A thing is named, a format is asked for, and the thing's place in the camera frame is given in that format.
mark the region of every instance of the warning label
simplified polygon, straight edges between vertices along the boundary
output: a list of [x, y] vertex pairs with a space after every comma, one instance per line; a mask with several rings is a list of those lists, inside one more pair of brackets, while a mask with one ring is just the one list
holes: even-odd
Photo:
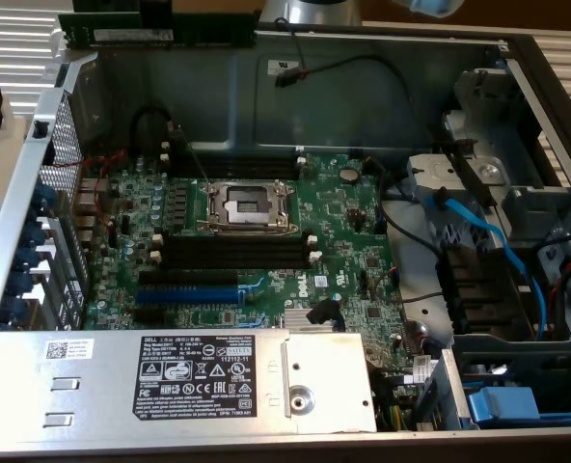
[[143, 421], [258, 415], [254, 336], [142, 337], [133, 413]]

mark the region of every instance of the motherboard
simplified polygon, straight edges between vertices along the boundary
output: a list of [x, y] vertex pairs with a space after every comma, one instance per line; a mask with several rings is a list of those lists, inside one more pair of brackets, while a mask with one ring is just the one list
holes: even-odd
[[398, 297], [398, 280], [376, 177], [347, 154], [297, 162], [298, 179], [207, 183], [142, 157], [111, 173], [84, 328], [332, 331], [307, 313], [334, 301], [370, 362], [408, 365], [402, 305], [385, 297]]

